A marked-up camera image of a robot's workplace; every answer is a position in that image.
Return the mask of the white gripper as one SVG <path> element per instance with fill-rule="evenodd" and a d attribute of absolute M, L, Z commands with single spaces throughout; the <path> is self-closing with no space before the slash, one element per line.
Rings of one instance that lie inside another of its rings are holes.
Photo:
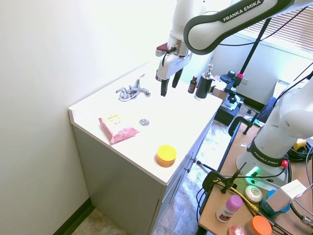
<path fill-rule="evenodd" d="M 175 74 L 172 87 L 176 88 L 192 53 L 184 41 L 169 39 L 169 45 L 164 43 L 156 48 L 156 56 L 162 58 L 156 71 L 156 80 L 161 81 L 161 96 L 166 96 L 169 78 Z"/>

